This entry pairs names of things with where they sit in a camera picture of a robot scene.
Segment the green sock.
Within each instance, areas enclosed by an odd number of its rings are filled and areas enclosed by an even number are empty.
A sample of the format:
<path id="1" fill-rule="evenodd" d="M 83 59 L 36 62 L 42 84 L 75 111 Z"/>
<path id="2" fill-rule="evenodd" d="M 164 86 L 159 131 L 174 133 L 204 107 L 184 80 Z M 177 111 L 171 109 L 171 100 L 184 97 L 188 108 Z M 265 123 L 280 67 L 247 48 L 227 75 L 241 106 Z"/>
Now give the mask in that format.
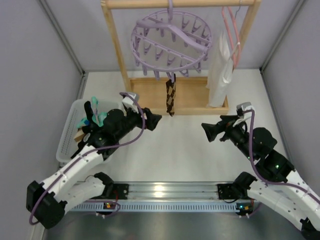
<path id="1" fill-rule="evenodd" d="M 80 120 L 80 122 L 77 123 L 76 128 L 81 129 L 88 125 L 90 125 L 90 121 L 86 117 L 84 117 Z"/>
<path id="2" fill-rule="evenodd" d="M 91 97 L 91 109 L 93 112 L 92 120 L 95 124 L 99 127 L 104 125 L 104 120 L 107 117 L 106 112 L 99 112 L 98 111 L 99 101 L 95 96 Z"/>

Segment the green sock front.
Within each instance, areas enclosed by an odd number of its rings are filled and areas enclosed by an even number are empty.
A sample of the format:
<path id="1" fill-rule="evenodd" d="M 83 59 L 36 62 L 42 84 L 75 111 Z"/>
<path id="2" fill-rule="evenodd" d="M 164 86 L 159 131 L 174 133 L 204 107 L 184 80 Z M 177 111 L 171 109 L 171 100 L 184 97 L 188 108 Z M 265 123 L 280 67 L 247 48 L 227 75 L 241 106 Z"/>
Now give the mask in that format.
<path id="1" fill-rule="evenodd" d="M 80 122 L 77 123 L 76 128 L 81 129 L 88 125 L 90 125 L 90 121 L 86 117 L 84 117 L 80 120 Z"/>

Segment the brown argyle sock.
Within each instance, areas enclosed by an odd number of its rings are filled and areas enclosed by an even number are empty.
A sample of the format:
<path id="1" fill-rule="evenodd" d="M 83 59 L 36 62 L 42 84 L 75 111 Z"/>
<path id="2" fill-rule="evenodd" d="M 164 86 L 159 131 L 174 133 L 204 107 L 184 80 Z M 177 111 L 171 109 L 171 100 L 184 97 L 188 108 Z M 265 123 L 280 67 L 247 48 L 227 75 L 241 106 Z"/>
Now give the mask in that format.
<path id="1" fill-rule="evenodd" d="M 175 98 L 176 98 L 176 74 L 172 75 L 166 83 L 166 112 L 173 117 L 175 114 Z"/>

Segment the purple round clip hanger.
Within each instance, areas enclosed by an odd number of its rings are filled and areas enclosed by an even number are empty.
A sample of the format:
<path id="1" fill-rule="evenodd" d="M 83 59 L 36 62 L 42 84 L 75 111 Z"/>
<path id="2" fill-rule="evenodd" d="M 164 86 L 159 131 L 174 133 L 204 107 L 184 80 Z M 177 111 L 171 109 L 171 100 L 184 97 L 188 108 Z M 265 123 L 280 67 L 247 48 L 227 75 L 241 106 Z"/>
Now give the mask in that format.
<path id="1" fill-rule="evenodd" d="M 173 80 L 175 73 L 188 77 L 192 70 L 202 71 L 212 40 L 211 29 L 202 18 L 174 9 L 170 0 L 167 9 L 136 21 L 130 48 L 135 65 L 141 68 L 144 76 L 152 72 L 159 80 L 160 74 L 165 73 Z"/>

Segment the black blue grey sock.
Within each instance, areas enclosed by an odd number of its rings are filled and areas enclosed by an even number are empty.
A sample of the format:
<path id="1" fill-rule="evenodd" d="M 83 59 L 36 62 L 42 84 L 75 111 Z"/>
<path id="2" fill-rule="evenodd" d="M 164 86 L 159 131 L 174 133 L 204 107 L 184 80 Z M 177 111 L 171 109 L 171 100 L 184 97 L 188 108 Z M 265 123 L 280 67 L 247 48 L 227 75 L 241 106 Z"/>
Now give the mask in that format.
<path id="1" fill-rule="evenodd" d="M 77 154 L 79 154 L 81 152 L 81 150 L 84 148 L 84 146 L 88 145 L 88 146 L 92 146 L 93 145 L 93 131 L 91 130 L 88 133 L 83 133 L 80 137 L 80 141 L 77 143 L 77 150 L 75 151 L 75 153 L 73 154 L 73 156 L 76 156 Z"/>

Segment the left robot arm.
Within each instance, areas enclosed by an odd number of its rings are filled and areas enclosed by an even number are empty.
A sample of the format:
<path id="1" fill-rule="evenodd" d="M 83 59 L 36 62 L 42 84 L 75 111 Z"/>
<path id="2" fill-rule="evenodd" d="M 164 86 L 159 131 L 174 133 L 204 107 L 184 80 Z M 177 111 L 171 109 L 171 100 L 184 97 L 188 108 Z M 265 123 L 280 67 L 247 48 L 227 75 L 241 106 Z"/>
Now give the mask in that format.
<path id="1" fill-rule="evenodd" d="M 95 166 L 106 162 L 122 146 L 120 140 L 134 128 L 153 131 L 161 119 L 161 115 L 152 113 L 147 107 L 138 112 L 130 108 L 110 110 L 103 126 L 89 133 L 67 165 L 45 180 L 28 185 L 29 224 L 40 223 L 50 229 L 73 207 L 91 198 L 112 195 L 114 181 L 103 172 L 94 174 L 84 183 L 77 184 L 77 181 Z"/>

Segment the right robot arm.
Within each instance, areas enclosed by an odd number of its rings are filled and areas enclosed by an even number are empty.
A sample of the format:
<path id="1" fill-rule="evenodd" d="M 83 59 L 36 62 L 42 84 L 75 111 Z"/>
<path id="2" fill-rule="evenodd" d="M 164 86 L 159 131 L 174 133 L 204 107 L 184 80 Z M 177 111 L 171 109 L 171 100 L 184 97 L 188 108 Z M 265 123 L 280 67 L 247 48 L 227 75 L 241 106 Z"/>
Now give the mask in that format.
<path id="1" fill-rule="evenodd" d="M 227 203 L 256 200 L 286 218 L 306 240 L 320 238 L 320 198 L 294 165 L 274 147 L 277 140 L 264 127 L 253 127 L 237 115 L 222 115 L 216 124 L 202 123 L 209 142 L 219 134 L 250 161 L 254 174 L 242 172 L 230 184 L 218 185 Z"/>

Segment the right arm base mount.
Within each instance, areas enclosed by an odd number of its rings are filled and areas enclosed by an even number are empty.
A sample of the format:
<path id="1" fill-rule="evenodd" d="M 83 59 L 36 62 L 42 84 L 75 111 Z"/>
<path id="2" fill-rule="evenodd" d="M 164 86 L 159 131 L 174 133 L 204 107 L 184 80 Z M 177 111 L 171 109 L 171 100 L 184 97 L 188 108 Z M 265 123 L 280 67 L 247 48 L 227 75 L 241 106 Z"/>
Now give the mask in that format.
<path id="1" fill-rule="evenodd" d="M 219 183 L 217 185 L 219 200 L 258 200 L 249 196 L 249 186 L 235 183 Z"/>

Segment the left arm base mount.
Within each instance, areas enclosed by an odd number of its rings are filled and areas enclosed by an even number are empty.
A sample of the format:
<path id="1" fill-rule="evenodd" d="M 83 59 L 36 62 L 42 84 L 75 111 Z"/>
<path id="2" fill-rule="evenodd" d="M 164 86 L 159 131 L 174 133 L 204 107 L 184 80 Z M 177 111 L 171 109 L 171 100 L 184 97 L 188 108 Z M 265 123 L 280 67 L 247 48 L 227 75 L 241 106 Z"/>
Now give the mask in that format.
<path id="1" fill-rule="evenodd" d="M 113 183 L 106 186 L 99 196 L 94 196 L 91 200 L 127 200 L 129 193 L 129 184 Z"/>

